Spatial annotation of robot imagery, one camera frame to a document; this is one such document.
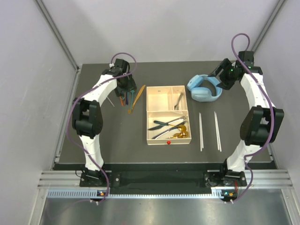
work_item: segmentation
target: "table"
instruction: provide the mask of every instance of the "table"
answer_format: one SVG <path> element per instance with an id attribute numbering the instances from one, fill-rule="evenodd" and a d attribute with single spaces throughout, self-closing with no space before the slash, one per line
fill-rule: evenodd
<path id="1" fill-rule="evenodd" d="M 220 62 L 150 62 L 138 63 L 134 79 L 139 90 L 146 86 L 186 85 L 196 74 L 210 73 Z M 108 64 L 84 64 L 76 95 L 92 88 Z M 214 87 L 208 83 L 215 94 Z M 101 106 L 104 120 L 100 134 L 101 154 L 105 163 L 221 163 L 229 157 L 240 141 L 240 126 L 249 111 L 246 94 L 241 85 L 223 90 L 221 97 L 212 103 L 200 103 L 187 92 L 192 141 L 188 145 L 147 145 L 146 143 L 146 91 L 137 101 L 132 114 L 129 106 L 122 107 L 120 100 L 111 92 Z M 214 111 L 217 113 L 222 152 L 217 149 Z M 200 151 L 199 112 L 202 114 L 204 149 Z M 70 125 L 70 135 L 81 143 Z M 253 157 L 251 162 L 270 162 L 268 151 Z M 65 138 L 59 163 L 85 163 L 82 149 Z"/>

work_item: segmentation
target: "white chopstick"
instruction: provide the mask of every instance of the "white chopstick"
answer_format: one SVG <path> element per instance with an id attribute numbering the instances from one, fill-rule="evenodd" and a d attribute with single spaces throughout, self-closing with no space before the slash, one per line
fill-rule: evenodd
<path id="1" fill-rule="evenodd" d="M 203 143 L 203 130 L 202 130 L 202 118 L 201 113 L 199 113 L 199 129 L 200 129 L 200 150 L 204 149 L 204 143 Z"/>
<path id="2" fill-rule="evenodd" d="M 215 112 L 215 122 L 216 122 L 216 133 L 217 133 L 217 149 L 220 152 L 222 152 L 220 132 L 219 132 L 219 124 L 218 124 L 218 118 L 217 118 L 217 113 L 216 112 Z"/>

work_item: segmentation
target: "knife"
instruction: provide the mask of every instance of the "knife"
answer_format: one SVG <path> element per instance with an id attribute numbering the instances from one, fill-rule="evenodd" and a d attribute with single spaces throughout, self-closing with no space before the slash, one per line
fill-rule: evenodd
<path id="1" fill-rule="evenodd" d="M 171 121 L 169 121 L 167 123 L 174 123 L 174 122 L 177 122 L 177 121 L 180 121 L 180 120 L 186 120 L 186 117 L 182 116 L 182 117 L 179 117 L 177 119 L 171 120 Z M 158 130 L 158 129 L 162 128 L 162 127 L 164 127 L 164 125 L 158 125 L 156 127 L 151 127 L 148 130 Z"/>
<path id="2" fill-rule="evenodd" d="M 176 126 L 184 125 L 185 123 L 186 123 L 186 120 L 184 120 L 184 121 L 181 122 L 180 124 L 177 124 Z M 170 129 L 167 129 L 167 130 L 165 130 L 164 132 L 162 132 L 162 133 L 160 133 L 160 134 L 154 136 L 152 139 L 158 139 L 160 136 L 162 136 L 162 135 L 164 135 L 164 134 L 170 132 L 171 130 L 176 130 L 176 129 L 178 129 L 178 127 L 171 127 Z"/>

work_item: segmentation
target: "silverware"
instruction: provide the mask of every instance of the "silverware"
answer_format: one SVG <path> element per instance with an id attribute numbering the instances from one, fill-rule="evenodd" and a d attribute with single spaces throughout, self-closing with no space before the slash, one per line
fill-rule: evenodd
<path id="1" fill-rule="evenodd" d="M 179 98 L 178 98 L 177 104 L 174 106 L 174 110 L 178 110 L 178 108 L 179 108 L 179 102 L 180 102 L 180 100 L 181 100 L 182 96 L 183 96 L 183 92 L 182 92 L 182 93 L 179 95 Z"/>
<path id="2" fill-rule="evenodd" d="M 186 121 L 183 121 L 183 122 L 181 122 L 180 124 L 177 124 L 176 126 L 184 125 L 185 123 L 186 123 Z M 167 129 L 167 130 L 165 130 L 164 132 L 162 132 L 162 133 L 160 133 L 160 134 L 154 136 L 152 139 L 158 139 L 160 136 L 162 136 L 162 135 L 164 135 L 164 134 L 166 134 L 166 133 L 168 133 L 168 132 L 170 132 L 170 131 L 172 131 L 172 130 L 176 130 L 176 129 L 177 129 L 177 127 L 171 127 L 170 129 Z"/>
<path id="3" fill-rule="evenodd" d="M 181 117 L 179 117 L 177 119 L 171 120 L 171 121 L 166 122 L 166 123 L 174 123 L 174 122 L 181 121 L 181 120 L 186 120 L 186 117 L 185 116 L 181 116 Z M 156 127 L 151 127 L 148 130 L 158 130 L 158 129 L 163 128 L 163 127 L 164 127 L 164 125 L 158 125 Z"/>

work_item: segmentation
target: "gold spoon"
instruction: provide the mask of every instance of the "gold spoon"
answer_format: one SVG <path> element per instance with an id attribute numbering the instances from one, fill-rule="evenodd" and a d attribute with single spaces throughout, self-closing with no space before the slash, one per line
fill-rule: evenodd
<path id="1" fill-rule="evenodd" d="M 134 103 L 133 103 L 133 105 L 132 105 L 132 108 L 131 108 L 131 109 L 128 109 L 128 114 L 131 114 L 133 108 L 135 107 L 135 104 L 136 104 L 137 100 L 138 100 L 139 97 L 142 95 L 142 92 L 143 92 L 143 90 L 145 89 L 145 87 L 146 87 L 146 85 L 143 85 L 143 86 L 141 87 L 141 89 L 139 90 L 139 93 L 137 93 L 137 96 L 136 96 L 135 101 L 134 101 Z"/>

